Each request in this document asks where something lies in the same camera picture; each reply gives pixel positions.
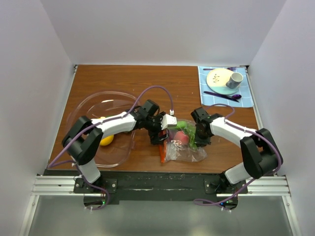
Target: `clear plastic bag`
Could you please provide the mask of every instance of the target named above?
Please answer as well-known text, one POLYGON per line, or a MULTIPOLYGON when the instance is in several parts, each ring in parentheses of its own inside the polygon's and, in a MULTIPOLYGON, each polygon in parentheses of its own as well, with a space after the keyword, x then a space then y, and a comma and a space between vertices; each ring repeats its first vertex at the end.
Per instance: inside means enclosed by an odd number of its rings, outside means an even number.
POLYGON ((190 120, 178 120, 176 127, 168 128, 166 132, 169 138, 164 141, 161 150, 162 163, 169 160, 198 162, 205 159, 206 151, 194 143, 195 131, 195 123, 190 120))

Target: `clear plastic bowl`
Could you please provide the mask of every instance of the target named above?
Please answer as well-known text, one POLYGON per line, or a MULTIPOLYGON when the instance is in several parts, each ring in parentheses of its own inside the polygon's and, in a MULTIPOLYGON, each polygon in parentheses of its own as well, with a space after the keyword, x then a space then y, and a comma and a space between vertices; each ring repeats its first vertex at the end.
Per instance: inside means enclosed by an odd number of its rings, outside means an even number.
MULTIPOLYGON (((131 108, 136 97, 120 91, 100 91, 86 97, 67 118, 66 133, 81 116, 90 119, 118 115, 131 108)), ((111 144, 99 146, 95 162, 98 167, 110 168, 125 162, 134 147, 134 131, 116 134, 111 144)))

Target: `wooden tabletop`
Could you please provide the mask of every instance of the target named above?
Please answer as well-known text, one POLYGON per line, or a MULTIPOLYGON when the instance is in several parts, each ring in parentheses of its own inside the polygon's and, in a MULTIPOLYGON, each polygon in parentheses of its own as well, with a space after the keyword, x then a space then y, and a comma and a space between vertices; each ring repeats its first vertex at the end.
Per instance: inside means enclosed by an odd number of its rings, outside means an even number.
MULTIPOLYGON (((120 66, 120 65, 80 65, 78 66, 68 102, 63 114, 61 125, 55 141, 51 160, 62 150, 61 141, 65 135, 66 120, 73 109, 87 95, 100 90, 123 90, 138 96, 151 85, 166 87, 174 100, 175 116, 192 120, 190 113, 201 106, 196 66, 120 66)), ((161 89, 148 91, 141 98, 143 103, 151 99, 159 104, 161 111, 168 113, 170 101, 161 89)), ((253 108, 235 108, 235 114, 229 120, 257 129, 253 108)), ((227 115, 230 109, 213 107, 208 113, 227 115)), ((205 150, 208 157, 201 162, 168 161, 161 163, 157 146, 150 144, 146 130, 137 130, 135 147, 129 159, 111 170, 124 171, 158 171, 186 173, 220 173, 242 162, 241 150, 233 143, 221 137, 213 136, 211 145, 205 150)), ((60 161, 69 160, 64 154, 60 161)), ((70 164, 64 164, 56 169, 72 169, 70 164)))

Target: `yellow fruit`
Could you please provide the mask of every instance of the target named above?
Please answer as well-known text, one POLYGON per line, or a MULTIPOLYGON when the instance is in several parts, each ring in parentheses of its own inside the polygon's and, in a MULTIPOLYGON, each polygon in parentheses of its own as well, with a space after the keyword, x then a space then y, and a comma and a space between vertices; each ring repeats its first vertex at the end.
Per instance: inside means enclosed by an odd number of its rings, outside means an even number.
POLYGON ((106 138, 102 139, 99 144, 101 146, 107 146, 113 141, 113 139, 114 135, 107 136, 106 138))

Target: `gray cup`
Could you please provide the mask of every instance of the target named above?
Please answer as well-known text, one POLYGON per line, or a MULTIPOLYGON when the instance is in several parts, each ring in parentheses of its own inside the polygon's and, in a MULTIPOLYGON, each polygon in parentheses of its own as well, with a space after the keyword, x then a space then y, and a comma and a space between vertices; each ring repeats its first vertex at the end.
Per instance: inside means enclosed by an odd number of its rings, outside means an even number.
POLYGON ((229 81, 226 82, 226 86, 230 89, 234 89, 236 88, 241 82, 243 81, 243 75, 238 73, 238 72, 234 72, 229 81))

